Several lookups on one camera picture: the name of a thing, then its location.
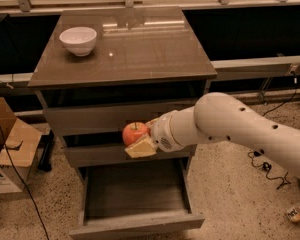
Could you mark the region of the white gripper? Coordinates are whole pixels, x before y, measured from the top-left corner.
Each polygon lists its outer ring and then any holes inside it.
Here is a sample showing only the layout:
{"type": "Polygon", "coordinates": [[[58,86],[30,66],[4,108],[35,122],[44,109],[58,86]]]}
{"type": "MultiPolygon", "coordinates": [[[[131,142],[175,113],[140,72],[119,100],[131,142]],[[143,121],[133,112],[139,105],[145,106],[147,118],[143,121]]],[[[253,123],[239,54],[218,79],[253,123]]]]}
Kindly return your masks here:
{"type": "Polygon", "coordinates": [[[171,131],[171,120],[175,113],[176,110],[146,122],[146,126],[151,128],[151,137],[148,134],[140,137],[126,147],[125,152],[131,158],[143,158],[155,155],[158,148],[164,152],[182,150],[183,146],[174,139],[171,131]]]}

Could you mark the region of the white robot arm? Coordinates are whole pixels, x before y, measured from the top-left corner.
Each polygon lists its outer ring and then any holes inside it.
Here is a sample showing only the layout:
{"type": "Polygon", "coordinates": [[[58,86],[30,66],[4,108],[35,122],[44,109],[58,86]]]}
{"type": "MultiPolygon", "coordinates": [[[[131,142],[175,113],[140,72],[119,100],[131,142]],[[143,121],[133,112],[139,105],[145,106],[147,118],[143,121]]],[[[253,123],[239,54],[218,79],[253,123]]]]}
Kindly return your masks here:
{"type": "Polygon", "coordinates": [[[300,179],[300,130],[266,119],[224,93],[208,93],[190,108],[147,123],[130,123],[122,138],[132,158],[229,141],[265,155],[300,179]]]}

